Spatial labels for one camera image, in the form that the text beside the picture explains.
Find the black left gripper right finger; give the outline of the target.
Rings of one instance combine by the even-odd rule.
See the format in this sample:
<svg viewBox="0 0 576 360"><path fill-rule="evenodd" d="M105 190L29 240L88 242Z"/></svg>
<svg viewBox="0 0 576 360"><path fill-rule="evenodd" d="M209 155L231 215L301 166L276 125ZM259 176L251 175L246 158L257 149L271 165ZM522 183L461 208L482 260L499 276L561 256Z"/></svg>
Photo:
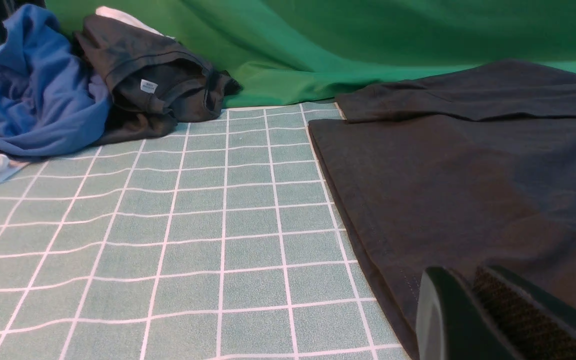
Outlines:
<svg viewBox="0 0 576 360"><path fill-rule="evenodd" d="M527 360L576 360L576 308L501 266L479 266L473 290Z"/></svg>

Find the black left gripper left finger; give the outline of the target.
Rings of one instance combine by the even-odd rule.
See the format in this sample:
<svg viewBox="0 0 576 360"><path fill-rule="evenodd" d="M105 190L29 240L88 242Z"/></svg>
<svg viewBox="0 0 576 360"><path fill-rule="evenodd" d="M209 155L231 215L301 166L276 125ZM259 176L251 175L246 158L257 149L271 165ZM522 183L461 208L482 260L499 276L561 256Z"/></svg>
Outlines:
<svg viewBox="0 0 576 360"><path fill-rule="evenodd" d="M421 360L517 360L518 351L452 269L426 268L415 322Z"/></svg>

